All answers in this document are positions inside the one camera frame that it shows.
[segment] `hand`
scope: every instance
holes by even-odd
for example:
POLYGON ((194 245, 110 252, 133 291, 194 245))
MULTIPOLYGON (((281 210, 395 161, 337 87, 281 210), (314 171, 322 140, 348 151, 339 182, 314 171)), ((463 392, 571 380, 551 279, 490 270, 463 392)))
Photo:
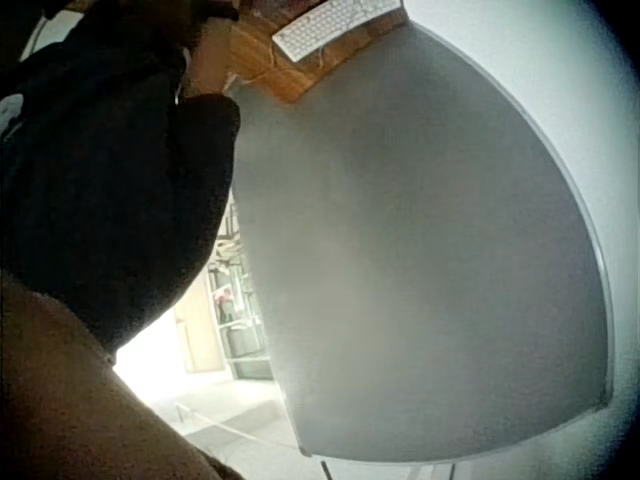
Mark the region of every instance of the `hand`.
MULTIPOLYGON (((227 0, 236 8, 239 0, 227 0)), ((185 79, 185 97, 223 93, 229 73, 231 29, 229 20, 210 18, 202 25, 185 79)))

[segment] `white keyboard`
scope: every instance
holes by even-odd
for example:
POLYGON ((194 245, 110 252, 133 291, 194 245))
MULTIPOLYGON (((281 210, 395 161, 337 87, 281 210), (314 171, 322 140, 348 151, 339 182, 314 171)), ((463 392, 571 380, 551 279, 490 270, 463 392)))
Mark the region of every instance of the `white keyboard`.
POLYGON ((297 62, 358 25, 400 7, 401 0, 327 0, 272 38, 297 62))

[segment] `desk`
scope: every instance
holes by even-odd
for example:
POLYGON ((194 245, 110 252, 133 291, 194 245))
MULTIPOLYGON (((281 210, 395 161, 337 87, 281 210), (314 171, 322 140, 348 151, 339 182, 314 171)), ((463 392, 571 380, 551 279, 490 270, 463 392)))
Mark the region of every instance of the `desk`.
MULTIPOLYGON (((251 84, 284 103, 295 103, 336 67, 407 22, 406 12, 399 9, 354 28, 298 63, 289 61, 273 45, 271 36, 322 1, 242 2, 241 18, 231 38, 231 71, 241 83, 251 84)), ((67 8, 84 12, 90 4, 91 0, 75 0, 67 8)))

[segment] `white floor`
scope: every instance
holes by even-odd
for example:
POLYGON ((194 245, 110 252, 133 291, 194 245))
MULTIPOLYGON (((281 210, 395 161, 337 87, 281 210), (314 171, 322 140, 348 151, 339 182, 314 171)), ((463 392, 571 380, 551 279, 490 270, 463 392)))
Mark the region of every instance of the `white floor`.
MULTIPOLYGON (((198 448, 247 480, 327 480, 320 459, 298 448, 274 382, 210 384, 149 406, 198 448)), ((333 480, 429 480, 432 468, 364 465, 327 460, 333 480)))

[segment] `black sweater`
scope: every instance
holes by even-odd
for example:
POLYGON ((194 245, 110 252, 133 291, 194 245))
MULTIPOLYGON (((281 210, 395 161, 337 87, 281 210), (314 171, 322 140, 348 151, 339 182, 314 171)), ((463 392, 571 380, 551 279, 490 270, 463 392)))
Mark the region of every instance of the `black sweater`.
POLYGON ((85 17, 0 83, 24 99, 0 138, 0 266, 110 352, 211 255, 239 129, 224 96, 176 105, 185 61, 155 35, 85 17))

